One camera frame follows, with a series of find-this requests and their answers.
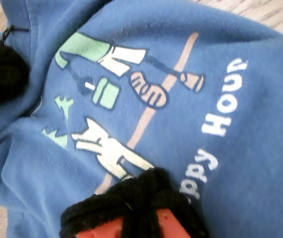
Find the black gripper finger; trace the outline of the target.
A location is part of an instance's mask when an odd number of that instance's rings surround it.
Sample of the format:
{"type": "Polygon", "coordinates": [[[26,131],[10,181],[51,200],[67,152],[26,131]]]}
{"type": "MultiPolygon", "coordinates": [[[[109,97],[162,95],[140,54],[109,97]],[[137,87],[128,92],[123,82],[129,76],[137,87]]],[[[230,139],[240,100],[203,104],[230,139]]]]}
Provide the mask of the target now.
{"type": "Polygon", "coordinates": [[[28,32],[28,29],[10,25],[0,38],[0,105],[20,96],[29,81],[29,66],[19,53],[5,45],[11,32],[28,32]]]}

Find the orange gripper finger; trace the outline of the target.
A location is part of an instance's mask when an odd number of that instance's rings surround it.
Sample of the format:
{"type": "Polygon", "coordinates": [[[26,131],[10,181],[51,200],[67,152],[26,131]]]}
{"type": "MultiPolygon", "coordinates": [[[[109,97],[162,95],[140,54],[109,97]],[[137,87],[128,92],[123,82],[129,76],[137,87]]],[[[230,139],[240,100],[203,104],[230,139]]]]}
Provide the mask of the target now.
{"type": "Polygon", "coordinates": [[[145,171],[142,180],[148,188],[149,198],[142,209],[142,236],[159,238],[161,231],[157,210],[169,209],[192,238],[207,238],[209,233],[199,214],[190,205],[184,194],[171,185],[169,175],[162,168],[145,171]]]}
{"type": "Polygon", "coordinates": [[[117,218],[123,218],[122,238],[154,237],[154,174],[143,173],[117,183],[107,192],[93,195],[67,208],[61,215],[62,238],[74,238],[117,218]]]}

